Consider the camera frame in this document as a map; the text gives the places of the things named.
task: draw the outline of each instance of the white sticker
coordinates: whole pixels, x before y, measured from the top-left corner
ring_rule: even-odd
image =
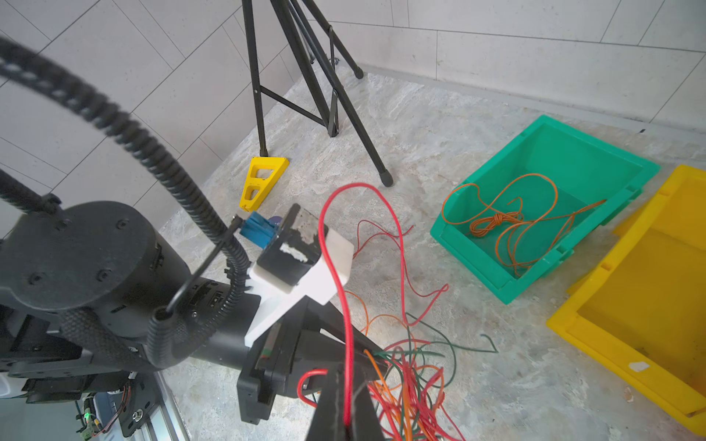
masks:
[[[289,245],[287,242],[282,242],[282,245],[280,245],[280,251],[289,254],[293,258],[297,259],[299,262],[307,263],[309,261],[309,259],[306,258],[306,254],[297,250],[295,247]]]
[[[628,366],[630,366],[630,369],[634,370],[635,372],[642,372],[645,369],[649,368],[650,365],[648,365],[644,361],[638,361],[637,363],[630,363]]]

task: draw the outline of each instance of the white tile wall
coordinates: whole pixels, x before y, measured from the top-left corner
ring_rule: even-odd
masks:
[[[91,200],[136,203],[155,182],[122,147],[104,139],[55,189],[64,207]]]
[[[294,58],[292,50],[287,47],[280,53],[280,56],[285,62],[287,72],[289,72],[289,76],[292,77],[292,81],[296,82],[301,78],[301,69],[299,68],[299,64],[297,64],[297,59]]]
[[[242,21],[242,16],[243,8],[240,8],[235,11],[235,14],[233,14],[231,18],[229,18],[228,20],[226,20],[225,23],[223,23],[223,29],[225,29],[225,32],[228,34],[228,37],[230,37],[230,41],[232,41],[235,45],[235,48],[238,49],[240,57],[245,62],[245,65],[249,68],[250,57],[248,55],[248,42],[245,38],[245,32],[240,28],[240,23],[238,23],[238,20]],[[262,61],[260,61],[260,59],[258,59],[258,64],[260,66],[261,72],[265,68],[265,65],[262,64]]]
[[[261,78],[283,95],[299,72],[291,68],[289,50],[280,55],[286,41],[269,1],[255,2]],[[243,93],[250,73],[245,34],[234,15],[240,7],[240,0],[0,0],[0,35],[43,49],[124,109],[135,109],[133,117],[204,183],[221,164],[219,155],[226,157],[255,126],[250,88]],[[263,100],[265,111],[273,104]],[[219,124],[227,130],[219,132]],[[228,131],[233,128],[235,136]],[[67,207],[118,200],[134,204],[157,227],[178,208],[112,140],[4,79],[0,168],[39,193],[54,191]],[[18,216],[0,203],[0,237]]]
[[[52,40],[95,2],[96,0],[9,0],[17,11]]]
[[[25,175],[4,166],[3,164],[0,164],[0,169],[7,172],[10,176],[25,184],[27,187],[36,191],[40,195],[45,195],[51,191],[51,188],[46,185],[39,183],[34,179],[30,179]],[[16,209],[4,200],[0,200],[0,238],[5,237],[5,235],[12,230],[15,222],[17,222],[17,219],[20,218],[21,214],[22,212],[20,212],[20,210]]]
[[[5,0],[0,0],[0,30],[17,43],[37,52],[49,44],[49,38]]]
[[[706,51],[706,1],[665,0],[640,45]]]
[[[291,53],[285,47],[280,55]],[[260,74],[260,84],[273,92],[284,95],[293,86],[293,82],[285,62],[280,56],[275,59]],[[263,95],[263,113],[266,114],[275,106],[275,100]],[[220,159],[226,159],[235,147],[250,133],[256,125],[255,104],[250,85],[241,92],[225,111],[213,121],[201,136],[208,147]]]
[[[176,69],[184,60],[177,46],[169,39],[167,33],[160,27],[140,0],[114,0],[115,4],[123,11],[125,16],[140,31],[147,41],[155,48],[155,51],[169,64],[169,67]]]
[[[315,0],[315,2],[328,21],[393,25],[393,8],[390,0]]]
[[[435,30],[351,23],[332,25],[357,63],[431,78],[436,76]],[[323,41],[323,31],[318,26],[314,31]]]
[[[240,24],[240,28],[245,30],[242,9],[238,10],[235,17],[238,20],[238,24]],[[267,66],[287,46],[287,38],[282,31],[282,26],[277,19],[275,10],[268,0],[253,1],[253,21],[255,23],[255,45],[258,50],[258,58],[264,66]]]
[[[393,26],[408,28],[409,9],[407,8],[407,0],[390,0],[390,5],[393,8]]]
[[[184,152],[249,82],[249,69],[218,28],[135,113]]]
[[[438,79],[649,121],[701,58],[668,49],[439,32]]]
[[[100,0],[43,55],[132,111],[172,70],[113,0]]]
[[[53,188],[66,173],[0,138],[0,164]]]
[[[221,160],[206,144],[197,139],[179,158],[179,163],[186,173],[201,186],[221,165]],[[179,204],[161,183],[155,182],[135,204],[135,208],[153,226],[160,228],[179,210]]]
[[[686,78],[664,108],[654,118],[655,123],[704,130],[706,121],[706,58]]]
[[[409,0],[409,25],[424,29],[598,42],[618,1]]]
[[[141,1],[184,56],[189,56],[240,7],[239,0]]]
[[[69,173],[104,135],[76,115],[14,83],[0,87],[0,138]]]
[[[621,0],[601,42],[636,45],[664,0]]]

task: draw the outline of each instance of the marble floor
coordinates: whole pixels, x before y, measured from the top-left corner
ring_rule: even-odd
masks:
[[[403,227],[415,226],[405,245],[417,288],[431,291],[446,282],[451,286],[427,321],[459,344],[480,346],[485,340],[479,335],[484,333],[498,347],[499,354],[461,353],[455,383],[447,389],[445,406],[466,439],[698,439],[618,376],[554,334],[545,322],[567,299],[566,289],[615,244],[612,228],[654,194],[677,164],[706,168],[706,146],[551,115],[658,162],[662,170],[637,201],[580,243],[574,256],[505,306],[429,236],[429,229],[454,186],[541,112],[380,75],[357,80],[347,69],[340,68],[340,72],[365,127],[395,177],[395,185],[382,188],[347,119],[342,121],[339,136],[332,139],[321,126],[277,105],[265,118],[268,146],[272,156],[287,157],[291,164],[259,212],[266,217],[283,215],[296,202],[318,213],[328,195],[342,184],[363,181],[381,187]],[[287,98],[313,110],[302,80]],[[258,139],[253,131],[204,186],[224,219],[239,210],[245,173],[257,151]],[[373,193],[358,189],[343,193],[326,218],[328,225],[354,243],[360,219],[393,227]],[[161,232],[192,270],[212,248],[185,212],[175,215]],[[366,236],[372,233],[370,229],[364,231]],[[243,242],[251,259],[256,258],[258,249]],[[225,281],[224,266],[221,256],[205,276]],[[366,301],[371,315],[399,315],[399,268],[395,246],[385,239],[373,241],[354,261],[347,288]],[[363,310],[355,300],[350,304],[353,324],[361,327]],[[411,296],[407,305],[410,312],[419,313],[426,300]],[[419,338],[431,337],[422,329],[415,333]],[[370,332],[379,344],[404,335],[405,331],[392,320],[376,322]],[[441,362],[447,369],[450,363]],[[164,373],[192,441],[305,438],[313,409],[294,399],[278,397],[269,421],[257,426],[242,423],[236,393],[238,374],[194,359]]]

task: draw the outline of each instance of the green plastic bin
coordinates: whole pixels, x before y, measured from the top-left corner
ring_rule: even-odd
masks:
[[[658,171],[659,165],[654,162],[543,115],[463,183],[476,183],[483,200],[490,203],[513,179],[528,173],[543,174],[554,181],[559,191],[558,202],[548,217],[567,215],[603,199],[606,202],[578,215],[572,231],[529,270],[521,271],[519,277],[512,268],[502,265],[495,254],[497,238],[510,224],[502,224],[485,237],[477,238],[466,235],[468,223],[449,225],[439,214],[431,235],[508,304],[532,282],[548,275],[571,256],[576,244],[594,228],[607,224],[638,197],[642,186]],[[554,201],[551,185],[533,176],[511,186],[494,207],[502,211],[516,210],[518,203],[506,204],[518,196],[524,200],[525,219],[538,218]],[[449,198],[444,213],[450,222],[460,222],[483,209],[476,189],[469,186]],[[540,222],[532,227],[517,248],[517,261],[540,257],[565,220]],[[508,262],[503,248],[504,245],[501,256]]]

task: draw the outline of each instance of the tangled wires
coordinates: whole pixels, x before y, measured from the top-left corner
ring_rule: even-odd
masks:
[[[409,313],[407,315],[413,319],[417,319]],[[448,415],[443,405],[446,397],[445,388],[451,386],[456,376],[456,349],[492,354],[497,354],[498,350],[493,340],[485,334],[481,334],[481,336],[488,339],[492,349],[469,348],[451,343],[449,338],[435,327],[421,320],[419,323],[440,335],[443,341],[427,342],[415,339],[409,332],[409,327],[406,327],[408,338],[390,345],[387,349],[394,346],[392,351],[385,350],[377,354],[370,354],[366,351],[366,355],[372,362],[379,376],[379,381],[372,382],[369,385],[369,390],[373,399],[377,401],[378,405],[381,407],[381,413],[378,416],[381,423],[383,418],[385,418],[388,424],[387,427],[383,424],[383,432],[394,440],[412,441],[423,439],[436,441],[438,439],[446,439],[459,441],[458,438],[452,436],[441,427],[441,415],[438,414],[438,411],[441,410],[443,417],[454,427],[460,439],[465,441],[465,437],[458,429],[453,419]],[[408,350],[402,348],[401,344],[403,343],[407,343]],[[424,350],[425,347],[433,344],[448,345],[451,350],[451,354],[453,355],[453,371],[448,381],[445,381],[444,368],[439,368],[438,366],[426,362],[426,357],[444,356],[439,352]],[[390,370],[388,370],[384,376],[378,369],[373,355],[382,357],[388,362]],[[429,379],[426,379],[424,377],[424,371],[428,369],[435,372]],[[389,374],[393,371],[399,374],[401,381],[397,386],[390,387],[387,380]],[[393,394],[393,391],[396,389],[400,389],[397,396]],[[432,391],[434,389],[438,390],[435,399],[432,397]]]
[[[493,204],[497,202],[497,200],[507,191],[508,188],[510,188],[514,183],[519,181],[520,179],[526,179],[531,176],[537,176],[539,178],[544,179],[545,181],[549,182],[551,184],[552,189],[554,190],[554,201],[551,204],[551,207],[542,215],[539,216],[538,218],[534,220],[525,220],[525,216],[522,213],[522,206],[523,206],[523,201],[522,198],[515,198],[512,199],[509,204],[514,203],[516,200],[520,201],[520,208],[517,211],[512,211],[512,212],[502,212],[500,210],[497,210],[495,207],[493,207]],[[476,196],[478,197],[478,200],[485,206],[485,208],[478,213],[477,215],[471,217],[470,219],[466,219],[465,221],[462,222],[451,222],[448,219],[446,219],[446,215],[444,214],[444,209],[446,207],[446,203],[448,202],[449,198],[451,195],[459,191],[461,188],[466,188],[466,187],[475,187],[476,189]],[[468,222],[471,222],[469,225],[469,232],[467,234],[471,234],[474,237],[484,237],[493,229],[496,227],[500,226],[503,223],[510,223],[510,225],[507,229],[505,229],[500,235],[498,236],[498,239],[495,242],[495,254],[496,257],[498,258],[498,261],[505,265],[506,267],[511,267],[513,271],[515,272],[515,276],[519,277],[520,270],[528,270],[531,268],[536,262],[538,262],[540,259],[542,259],[566,234],[571,231],[571,228],[573,227],[574,221],[576,220],[576,217],[580,215],[581,213],[587,212],[589,210],[593,210],[595,207],[598,207],[599,205],[602,205],[606,202],[605,199],[600,200],[596,203],[592,203],[591,205],[587,205],[583,207],[580,210],[574,211],[573,213],[570,213],[568,215],[561,215],[561,216],[554,216],[554,217],[547,217],[549,213],[556,207],[556,203],[559,200],[559,191],[558,188],[556,187],[556,184],[554,181],[552,181],[550,178],[546,177],[543,174],[539,173],[528,173],[528,174],[523,174],[522,176],[515,178],[512,182],[510,182],[503,190],[498,193],[498,195],[493,199],[493,201],[489,204],[486,204],[483,199],[481,199],[481,193],[480,193],[480,187],[478,187],[477,184],[475,183],[466,183],[462,186],[458,186],[454,191],[449,193],[448,196],[446,196],[446,199],[443,201],[443,205],[441,206],[441,217],[444,219],[444,221],[449,224],[449,225],[462,225],[466,224]],[[483,213],[487,211],[493,211],[495,212],[494,215],[489,216],[489,217],[480,217]],[[539,256],[536,259],[533,260],[528,260],[525,262],[518,262],[516,258],[517,254],[517,246],[520,243],[520,240],[522,237],[535,225],[537,225],[540,222],[545,222],[549,220],[555,220],[555,219],[564,219],[566,218],[566,222],[564,222],[564,225],[559,229],[559,232],[556,234],[554,237],[554,240],[551,242],[551,245],[546,249],[544,253],[542,253],[541,256]],[[520,227],[525,226],[525,228],[517,235],[515,238],[515,241],[513,243],[513,236],[515,233],[517,233],[518,229]],[[503,257],[500,254],[500,245],[503,241],[503,238],[506,237],[506,249],[508,253],[508,257],[510,259],[510,262],[506,262]]]

